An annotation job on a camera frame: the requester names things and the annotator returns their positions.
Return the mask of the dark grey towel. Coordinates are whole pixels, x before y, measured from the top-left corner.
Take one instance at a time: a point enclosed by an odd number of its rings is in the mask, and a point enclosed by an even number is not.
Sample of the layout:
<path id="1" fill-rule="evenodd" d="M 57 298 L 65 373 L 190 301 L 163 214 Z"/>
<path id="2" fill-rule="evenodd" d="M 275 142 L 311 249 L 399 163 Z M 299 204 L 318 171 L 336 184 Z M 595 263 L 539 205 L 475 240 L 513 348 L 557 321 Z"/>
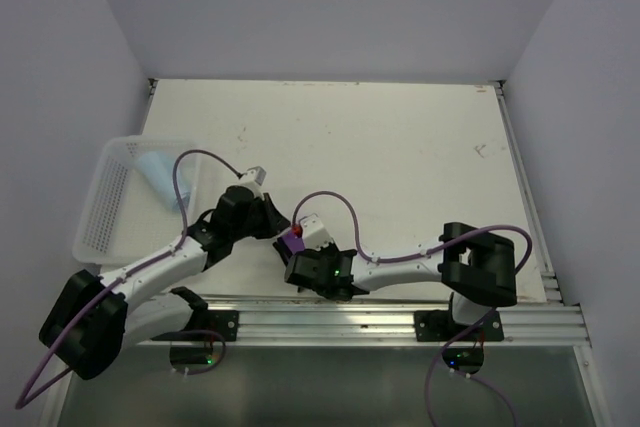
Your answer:
<path id="1" fill-rule="evenodd" d="M 294 254 L 305 249 L 301 236 L 293 229 L 277 237 L 272 246 L 284 264 L 287 264 Z"/>

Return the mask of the light blue towel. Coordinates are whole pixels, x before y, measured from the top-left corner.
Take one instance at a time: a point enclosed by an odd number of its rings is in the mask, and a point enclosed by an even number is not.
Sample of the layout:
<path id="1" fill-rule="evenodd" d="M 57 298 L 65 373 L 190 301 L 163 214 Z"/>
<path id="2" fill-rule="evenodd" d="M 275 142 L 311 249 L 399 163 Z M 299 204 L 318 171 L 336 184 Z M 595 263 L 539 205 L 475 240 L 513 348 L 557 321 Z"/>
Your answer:
<path id="1" fill-rule="evenodd" d="M 163 205 L 177 212 L 178 199 L 182 200 L 185 208 L 191 198 L 190 184 L 184 179 L 181 170 L 176 173 L 179 195 L 175 193 L 173 183 L 173 168 L 176 158 L 162 151 L 150 151 L 137 158 L 135 168 L 144 176 L 151 189 L 158 196 Z"/>

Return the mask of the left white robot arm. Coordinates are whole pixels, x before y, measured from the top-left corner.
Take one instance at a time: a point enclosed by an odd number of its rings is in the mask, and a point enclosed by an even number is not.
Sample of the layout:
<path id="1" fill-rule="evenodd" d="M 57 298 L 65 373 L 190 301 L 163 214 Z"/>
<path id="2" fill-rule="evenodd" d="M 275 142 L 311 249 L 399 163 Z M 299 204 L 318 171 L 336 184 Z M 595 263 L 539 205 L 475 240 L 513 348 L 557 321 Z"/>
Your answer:
<path id="1" fill-rule="evenodd" d="M 124 348 L 158 336 L 212 341 L 206 302 L 179 281 L 224 260 L 235 243 L 269 240 L 289 226 L 268 194 L 232 186 L 160 253 L 103 276 L 74 274 L 39 339 L 84 380 L 104 372 Z"/>

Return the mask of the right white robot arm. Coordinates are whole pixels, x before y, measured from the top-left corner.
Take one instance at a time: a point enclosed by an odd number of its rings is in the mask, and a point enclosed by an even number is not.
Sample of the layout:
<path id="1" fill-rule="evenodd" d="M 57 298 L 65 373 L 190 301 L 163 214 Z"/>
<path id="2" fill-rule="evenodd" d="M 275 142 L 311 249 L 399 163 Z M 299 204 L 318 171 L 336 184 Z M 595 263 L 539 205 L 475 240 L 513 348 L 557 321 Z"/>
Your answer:
<path id="1" fill-rule="evenodd" d="M 284 280 L 332 301 L 396 285 L 439 283 L 452 290 L 445 326 L 451 336 L 468 339 L 490 310 L 517 304 L 515 245 L 488 229 L 458 222 L 419 251 L 396 257 L 341 250 L 315 215 L 274 243 Z"/>

